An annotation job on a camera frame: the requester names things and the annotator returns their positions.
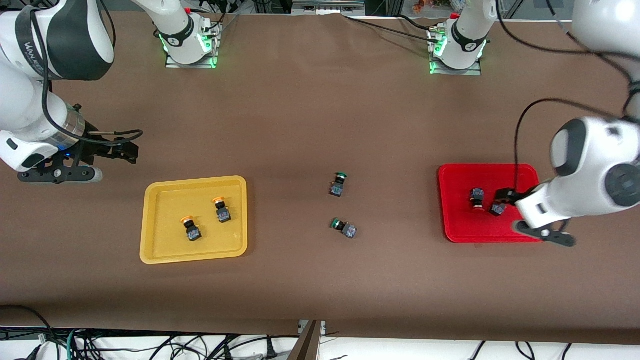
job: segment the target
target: metal frame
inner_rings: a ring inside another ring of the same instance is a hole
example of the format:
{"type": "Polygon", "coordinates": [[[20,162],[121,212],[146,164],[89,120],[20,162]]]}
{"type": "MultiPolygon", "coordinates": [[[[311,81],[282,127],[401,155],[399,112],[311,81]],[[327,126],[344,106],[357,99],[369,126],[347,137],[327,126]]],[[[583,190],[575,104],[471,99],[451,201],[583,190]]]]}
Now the metal frame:
{"type": "MultiPolygon", "coordinates": [[[[506,0],[498,0],[498,1],[500,1],[500,8],[505,9],[506,0]]],[[[511,19],[515,15],[515,13],[518,11],[518,9],[520,8],[520,5],[522,5],[523,2],[524,0],[516,0],[516,3],[509,9],[508,12],[502,11],[502,14],[503,14],[502,16],[505,19],[511,19]]],[[[387,0],[387,15],[389,16],[400,15],[402,13],[403,6],[404,6],[404,0],[387,0]]]]}
{"type": "Polygon", "coordinates": [[[291,13],[293,15],[341,13],[349,16],[366,16],[364,0],[293,0],[291,13]]]}
{"type": "Polygon", "coordinates": [[[296,341],[287,360],[317,360],[323,326],[320,320],[311,320],[296,341]]]}
{"type": "Polygon", "coordinates": [[[255,12],[257,13],[271,13],[271,3],[273,0],[255,0],[253,5],[255,6],[255,12]]]}

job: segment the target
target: green led light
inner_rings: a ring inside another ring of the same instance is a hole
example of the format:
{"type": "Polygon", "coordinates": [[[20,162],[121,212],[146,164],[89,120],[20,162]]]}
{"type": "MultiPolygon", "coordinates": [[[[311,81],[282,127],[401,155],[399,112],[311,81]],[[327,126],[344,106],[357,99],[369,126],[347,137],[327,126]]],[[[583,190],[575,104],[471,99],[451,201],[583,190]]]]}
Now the green led light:
{"type": "Polygon", "coordinates": [[[434,54],[437,57],[442,56],[442,53],[444,52],[444,48],[447,46],[447,37],[443,36],[442,39],[438,42],[439,46],[436,46],[434,54]]]}
{"type": "Polygon", "coordinates": [[[482,45],[480,45],[480,52],[478,53],[478,59],[480,59],[482,57],[482,51],[484,50],[484,47],[486,46],[486,40],[483,41],[482,45]]]}
{"type": "Polygon", "coordinates": [[[202,36],[202,37],[199,37],[199,38],[197,38],[197,39],[198,39],[198,41],[200,42],[200,46],[202,46],[202,50],[208,53],[208,52],[211,50],[211,49],[210,49],[210,48],[211,48],[211,43],[207,43],[207,44],[205,45],[205,43],[204,43],[204,42],[207,40],[207,37],[202,36]]]}
{"type": "Polygon", "coordinates": [[[160,38],[160,42],[162,42],[163,50],[168,54],[169,50],[166,48],[166,43],[164,42],[164,39],[162,38],[162,35],[159,35],[158,37],[160,38]]]}

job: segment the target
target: electrical wires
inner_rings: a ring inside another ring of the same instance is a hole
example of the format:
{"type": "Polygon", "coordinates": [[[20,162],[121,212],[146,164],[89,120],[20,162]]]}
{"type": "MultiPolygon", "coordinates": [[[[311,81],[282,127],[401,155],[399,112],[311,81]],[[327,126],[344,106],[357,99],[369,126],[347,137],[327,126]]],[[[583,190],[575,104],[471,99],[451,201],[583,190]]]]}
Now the electrical wires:
{"type": "Polygon", "coordinates": [[[533,348],[531,347],[531,344],[528,341],[525,341],[525,344],[527,344],[527,347],[529,348],[529,352],[531,353],[531,356],[525,354],[524,351],[522,351],[522,349],[520,348],[520,342],[516,341],[516,348],[518,349],[518,352],[520,353],[520,355],[526,357],[528,360],[536,360],[536,354],[533,352],[533,348]]]}
{"type": "MultiPolygon", "coordinates": [[[[297,336],[290,336],[290,335],[263,336],[261,338],[255,338],[255,339],[247,340],[244,343],[240,343],[240,344],[234,345],[234,346],[232,346],[232,347],[230,347],[228,349],[228,352],[231,353],[231,350],[237,349],[239,347],[245,346],[245,345],[250,344],[250,343],[255,343],[256,341],[262,341],[262,340],[267,340],[267,339],[278,339],[278,338],[297,338],[297,336]]],[[[213,352],[211,352],[211,355],[209,357],[207,357],[206,360],[222,360],[223,359],[222,358],[223,355],[220,355],[218,357],[214,357],[216,354],[217,353],[214,350],[213,352]]]]}
{"type": "Polygon", "coordinates": [[[361,23],[361,24],[365,24],[365,25],[368,25],[368,26],[372,26],[372,27],[374,27],[374,28],[378,28],[378,29],[382,29],[382,30],[390,31],[390,32],[392,32],[392,33],[396,33],[396,34],[404,35],[404,36],[406,36],[406,37],[416,38],[416,39],[418,39],[418,40],[424,40],[424,41],[432,42],[432,43],[437,43],[437,42],[438,42],[438,41],[437,41],[437,40],[435,40],[435,39],[419,37],[419,36],[417,36],[417,35],[413,35],[413,34],[409,34],[409,33],[404,33],[404,32],[402,32],[402,31],[398,31],[398,30],[395,30],[395,29],[386,28],[386,27],[384,27],[384,26],[380,26],[380,25],[377,25],[377,24],[373,24],[373,23],[371,23],[371,22],[362,21],[362,20],[360,20],[360,19],[354,19],[354,18],[352,18],[352,17],[346,17],[346,18],[347,18],[347,19],[349,19],[349,20],[351,20],[351,21],[359,22],[359,23],[361,23]]]}
{"type": "Polygon", "coordinates": [[[113,39],[111,40],[111,45],[115,48],[116,47],[116,26],[113,24],[113,19],[111,18],[111,13],[109,13],[109,9],[107,9],[107,6],[104,4],[104,0],[100,0],[100,4],[102,5],[102,8],[104,9],[104,12],[107,14],[107,18],[109,19],[109,23],[111,23],[111,33],[113,34],[113,39]]]}
{"type": "Polygon", "coordinates": [[[240,17],[240,15],[234,15],[234,18],[231,19],[231,21],[227,24],[227,26],[225,26],[224,28],[222,28],[222,30],[220,30],[219,34],[222,34],[226,29],[228,29],[229,26],[231,26],[231,24],[233,24],[234,21],[236,21],[239,17],[240,17]]]}
{"type": "Polygon", "coordinates": [[[422,25],[418,24],[417,22],[411,20],[411,18],[406,16],[406,15],[400,14],[397,17],[399,17],[400,19],[407,20],[409,22],[409,24],[415,26],[416,28],[419,28],[419,29],[425,30],[425,31],[429,31],[429,27],[428,26],[422,26],[422,25]]]}
{"type": "Polygon", "coordinates": [[[84,141],[84,142],[88,142],[88,143],[94,143],[97,145],[105,145],[105,146],[109,146],[109,147],[113,147],[113,146],[117,146],[117,145],[122,145],[123,143],[128,143],[131,142],[139,137],[142,136],[143,131],[136,129],[136,130],[130,130],[130,131],[124,131],[124,132],[114,132],[114,135],[128,135],[128,134],[135,134],[133,136],[130,136],[128,138],[123,138],[123,139],[119,139],[119,140],[113,140],[113,141],[108,141],[108,140],[95,140],[95,139],[91,139],[91,138],[85,138],[83,136],[80,135],[76,135],[74,133],[71,133],[70,131],[67,131],[65,128],[61,127],[60,125],[58,125],[52,118],[51,118],[51,114],[49,114],[49,107],[48,107],[48,95],[49,95],[49,56],[47,54],[47,47],[45,46],[45,42],[44,39],[42,38],[42,32],[40,31],[40,25],[38,23],[38,19],[36,17],[36,12],[33,11],[30,13],[31,16],[31,23],[33,25],[33,28],[35,30],[35,34],[36,37],[38,39],[38,45],[40,46],[40,50],[41,50],[41,55],[42,55],[42,61],[43,61],[43,80],[42,80],[42,111],[44,112],[45,118],[47,119],[47,121],[49,122],[49,124],[54,127],[56,130],[58,130],[59,132],[74,138],[76,140],[79,141],[84,141]]]}
{"type": "MultiPolygon", "coordinates": [[[[22,311],[27,311],[31,314],[34,314],[45,325],[46,330],[39,329],[39,331],[41,334],[45,334],[45,339],[47,341],[51,341],[54,343],[54,345],[56,345],[56,356],[58,360],[60,360],[60,351],[58,351],[58,346],[64,344],[63,338],[61,336],[58,336],[55,333],[54,329],[51,327],[51,325],[49,325],[49,322],[45,320],[45,318],[38,311],[35,311],[34,309],[31,309],[30,307],[23,306],[23,305],[11,305],[11,304],[0,305],[0,311],[4,309],[22,310],[22,311]]],[[[2,333],[7,334],[2,330],[2,328],[0,328],[0,334],[2,333]]]]}
{"type": "Polygon", "coordinates": [[[571,348],[572,345],[573,345],[573,343],[568,343],[564,347],[564,350],[562,351],[562,360],[566,360],[566,353],[569,352],[569,349],[571,348]]]}
{"type": "MultiPolygon", "coordinates": [[[[105,337],[116,337],[116,336],[157,336],[157,332],[152,331],[112,331],[112,330],[91,330],[91,329],[49,329],[44,328],[9,328],[9,327],[0,327],[0,335],[4,335],[0,337],[0,341],[3,340],[12,340],[18,338],[18,335],[11,336],[11,334],[20,334],[19,336],[32,336],[34,334],[48,334],[53,336],[54,344],[56,346],[64,348],[65,352],[65,360],[103,360],[103,355],[106,352],[131,352],[131,353],[142,353],[147,351],[153,351],[151,356],[148,358],[149,360],[165,360],[167,359],[166,355],[163,355],[162,358],[159,357],[160,352],[164,348],[170,348],[171,351],[168,353],[168,359],[174,360],[179,359],[182,354],[192,353],[197,355],[199,360],[204,359],[231,359],[231,350],[236,349],[238,347],[242,347],[248,343],[253,343],[260,340],[265,340],[266,337],[260,337],[256,339],[247,340],[243,343],[235,345],[233,347],[229,347],[229,345],[236,339],[240,337],[240,335],[236,334],[228,334],[225,336],[225,339],[220,342],[220,344],[212,351],[209,352],[209,347],[204,340],[204,336],[212,335],[212,334],[197,334],[197,333],[170,333],[166,340],[164,340],[157,347],[150,348],[142,348],[142,349],[134,349],[134,348],[106,348],[106,347],[98,347],[95,343],[95,340],[105,337]],[[180,342],[179,337],[181,336],[193,336],[187,342],[180,342]],[[202,346],[198,348],[194,347],[194,344],[197,344],[198,341],[202,342],[202,346]]],[[[267,338],[297,338],[297,336],[268,336],[267,338]]]]}
{"type": "Polygon", "coordinates": [[[474,352],[474,355],[472,357],[470,357],[469,360],[476,360],[477,359],[478,354],[480,354],[480,350],[482,350],[482,347],[484,346],[484,344],[486,344],[486,341],[480,341],[480,344],[476,348],[476,351],[474,352]]]}

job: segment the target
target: power cable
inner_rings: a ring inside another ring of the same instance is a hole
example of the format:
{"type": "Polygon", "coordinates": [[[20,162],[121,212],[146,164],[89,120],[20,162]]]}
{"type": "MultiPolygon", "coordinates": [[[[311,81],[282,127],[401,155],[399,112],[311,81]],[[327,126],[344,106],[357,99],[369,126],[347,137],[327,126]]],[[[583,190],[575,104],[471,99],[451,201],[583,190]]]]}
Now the power cable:
{"type": "Polygon", "coordinates": [[[531,347],[531,344],[528,341],[525,341],[525,344],[529,348],[529,351],[531,352],[531,356],[528,356],[527,354],[525,354],[524,351],[522,351],[522,349],[520,348],[520,342],[516,341],[516,348],[518,349],[518,352],[520,353],[520,355],[526,357],[528,360],[536,360],[536,354],[533,352],[533,348],[531,347]]]}
{"type": "Polygon", "coordinates": [[[406,15],[400,14],[397,17],[399,17],[400,19],[407,20],[409,22],[409,24],[415,26],[416,28],[419,28],[421,30],[429,31],[429,27],[428,26],[422,26],[422,25],[418,24],[417,22],[413,21],[410,17],[408,17],[406,15]]]}
{"type": "MultiPolygon", "coordinates": [[[[251,339],[251,340],[245,341],[244,343],[240,343],[240,344],[234,345],[234,346],[230,347],[228,351],[229,351],[229,353],[231,353],[231,351],[232,351],[232,350],[234,350],[234,349],[236,349],[236,348],[239,348],[239,347],[245,346],[245,345],[250,344],[250,343],[255,343],[256,341],[267,340],[267,339],[269,339],[269,338],[270,338],[270,339],[278,339],[278,338],[299,338],[299,336],[291,336],[291,335],[263,336],[263,337],[261,337],[261,338],[251,339]]],[[[215,360],[221,360],[221,359],[222,359],[222,356],[215,357],[215,360]]]]}
{"type": "Polygon", "coordinates": [[[373,23],[371,23],[371,22],[362,21],[362,20],[360,20],[360,19],[354,19],[354,18],[352,18],[352,17],[346,17],[346,18],[347,18],[347,19],[349,19],[349,20],[351,20],[351,21],[359,22],[359,23],[361,23],[361,24],[365,24],[365,25],[368,25],[368,26],[372,26],[372,27],[374,27],[374,28],[378,28],[378,29],[382,29],[382,30],[387,30],[387,31],[390,31],[390,32],[392,32],[392,33],[396,33],[396,34],[404,35],[404,36],[406,36],[406,37],[416,38],[416,39],[419,39],[419,40],[424,40],[424,41],[427,41],[427,42],[432,42],[432,43],[434,43],[434,44],[438,42],[438,41],[437,41],[437,40],[435,40],[435,39],[419,37],[419,36],[417,36],[417,35],[413,35],[413,34],[409,34],[409,33],[404,33],[404,32],[402,32],[402,31],[398,31],[398,30],[396,30],[396,29],[386,28],[386,27],[384,27],[384,26],[380,26],[380,25],[377,25],[377,24],[373,24],[373,23]]]}
{"type": "Polygon", "coordinates": [[[562,351],[562,360],[566,360],[566,353],[569,352],[569,349],[571,348],[572,345],[573,345],[573,343],[568,343],[564,347],[564,350],[562,351]]]}
{"type": "Polygon", "coordinates": [[[484,346],[484,344],[486,344],[486,341],[480,341],[480,344],[476,348],[476,351],[474,352],[474,355],[472,357],[470,357],[469,360],[476,360],[477,359],[478,354],[480,354],[480,350],[482,350],[482,347],[484,346]]]}
{"type": "Polygon", "coordinates": [[[113,39],[111,40],[111,45],[115,49],[115,47],[116,47],[116,26],[115,26],[115,24],[113,24],[113,19],[111,18],[111,13],[109,13],[109,9],[107,9],[107,6],[104,4],[104,0],[100,0],[100,4],[102,5],[102,8],[104,9],[104,12],[107,14],[107,18],[109,19],[109,23],[111,23],[111,32],[113,34],[113,39]]]}

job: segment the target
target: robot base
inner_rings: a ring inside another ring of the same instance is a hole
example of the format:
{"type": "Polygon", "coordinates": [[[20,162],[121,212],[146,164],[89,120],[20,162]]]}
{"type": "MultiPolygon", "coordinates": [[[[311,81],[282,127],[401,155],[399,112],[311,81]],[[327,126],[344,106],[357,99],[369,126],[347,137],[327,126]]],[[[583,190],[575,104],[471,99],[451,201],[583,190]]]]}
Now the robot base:
{"type": "MultiPolygon", "coordinates": [[[[427,38],[438,40],[439,42],[446,41],[444,34],[445,23],[438,24],[438,26],[432,26],[431,30],[427,31],[427,38]]],[[[442,46],[442,44],[429,43],[429,72],[431,74],[442,75],[467,75],[467,76],[480,76],[482,75],[480,68],[480,58],[467,69],[452,69],[444,64],[442,60],[435,55],[436,49],[442,46]]]]}
{"type": "Polygon", "coordinates": [[[211,29],[211,47],[212,51],[206,54],[200,61],[192,64],[177,63],[167,54],[164,67],[167,69],[215,69],[218,66],[218,55],[220,53],[220,39],[223,26],[222,24],[214,25],[211,29]]]}

